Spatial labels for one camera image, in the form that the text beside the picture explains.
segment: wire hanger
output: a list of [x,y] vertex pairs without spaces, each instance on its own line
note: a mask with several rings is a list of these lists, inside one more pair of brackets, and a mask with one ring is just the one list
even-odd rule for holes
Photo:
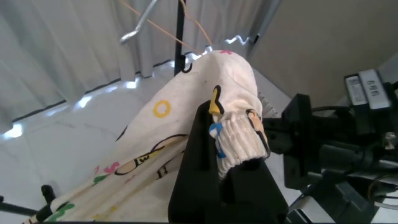
[[[173,38],[175,41],[179,42],[180,44],[184,45],[185,47],[189,48],[190,50],[192,50],[193,52],[195,52],[196,54],[200,55],[201,52],[198,51],[197,49],[193,48],[192,46],[182,42],[181,40],[177,39],[174,35],[170,34],[169,32],[167,32],[166,30],[164,30],[163,28],[161,28],[160,26],[158,26],[156,23],[152,22],[151,20],[147,19],[148,15],[150,14],[151,10],[154,8],[154,6],[156,5],[157,0],[152,0],[149,5],[147,6],[147,8],[145,9],[144,13],[141,14],[140,12],[138,12],[137,10],[135,10],[133,7],[131,7],[129,4],[127,4],[125,2],[125,0],[120,0],[120,2],[125,5],[128,9],[130,9],[132,12],[134,12],[135,14],[137,14],[138,16],[140,16],[139,21],[137,23],[136,28],[130,32],[127,33],[125,35],[123,35],[120,38],[120,44],[125,44],[126,42],[128,42],[129,39],[131,39],[132,37],[134,37],[135,35],[137,35],[140,30],[141,27],[144,23],[144,21],[147,21],[148,23],[150,23],[151,25],[153,25],[155,28],[157,28],[158,30],[162,31],[164,34],[168,35],[169,37]],[[207,35],[206,31],[204,30],[204,28],[200,25],[200,23],[196,20],[196,19],[192,19],[190,17],[190,15],[187,12],[187,6],[185,5],[185,2],[183,0],[180,0],[182,6],[183,6],[183,11],[185,14],[185,17],[189,20],[191,20],[192,22],[194,22],[199,28],[200,30],[203,32],[203,35],[205,35],[208,43],[210,44],[210,46],[213,45],[213,43],[211,42],[211,39],[209,38],[209,36]]]

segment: beige wall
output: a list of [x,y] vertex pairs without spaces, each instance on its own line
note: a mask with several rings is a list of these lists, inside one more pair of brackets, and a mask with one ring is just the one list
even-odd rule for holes
[[345,95],[343,76],[397,51],[397,0],[282,0],[249,61],[289,96],[324,106]]

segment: barcode label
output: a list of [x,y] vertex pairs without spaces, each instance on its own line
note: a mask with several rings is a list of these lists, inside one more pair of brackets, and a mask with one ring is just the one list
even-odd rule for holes
[[371,109],[381,109],[390,107],[390,101],[384,91],[383,85],[377,71],[366,70],[359,72],[359,78],[365,89],[365,94]]
[[358,76],[346,78],[347,89],[354,106],[368,103]]

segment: orange wire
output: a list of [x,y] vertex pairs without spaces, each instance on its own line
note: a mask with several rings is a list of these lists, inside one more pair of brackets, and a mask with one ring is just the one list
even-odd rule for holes
[[205,35],[207,41],[209,42],[210,46],[213,45],[213,43],[211,42],[211,39],[209,38],[209,36],[207,35],[206,31],[204,30],[204,28],[200,25],[200,23],[196,20],[196,19],[192,19],[189,14],[187,13],[187,6],[185,5],[185,2],[183,0],[180,0],[183,10],[184,10],[184,14],[185,17],[188,18],[189,20],[191,20],[192,22],[196,23],[199,27],[199,29],[201,30],[201,32],[203,33],[203,35]]
[[[122,2],[122,4],[124,4],[127,8],[129,8],[131,11],[133,11],[135,14],[137,14],[138,16],[141,15],[141,13],[139,13],[137,10],[135,10],[133,7],[131,7],[129,4],[127,4],[124,0],[120,0]],[[189,46],[188,44],[182,42],[181,40],[178,40],[175,36],[173,36],[172,34],[168,33],[166,30],[164,30],[163,28],[161,28],[160,26],[158,26],[156,23],[150,21],[149,19],[147,19],[147,22],[149,22],[150,24],[152,24],[154,27],[158,28],[160,31],[162,31],[164,34],[170,36],[171,38],[173,38],[175,41],[177,41],[178,43],[188,47],[190,50],[192,50],[193,52],[195,52],[197,55],[200,55],[201,53],[194,49],[193,47]]]

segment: white cloth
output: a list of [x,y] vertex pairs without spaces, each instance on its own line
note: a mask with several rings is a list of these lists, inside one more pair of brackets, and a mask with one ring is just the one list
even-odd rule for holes
[[196,110],[208,100],[216,122],[210,132],[219,154],[224,153],[218,156],[221,178],[242,161],[269,155],[250,65],[230,51],[214,51],[195,61],[188,73],[178,74],[141,109],[93,176],[51,203],[54,214],[47,221],[167,222]]

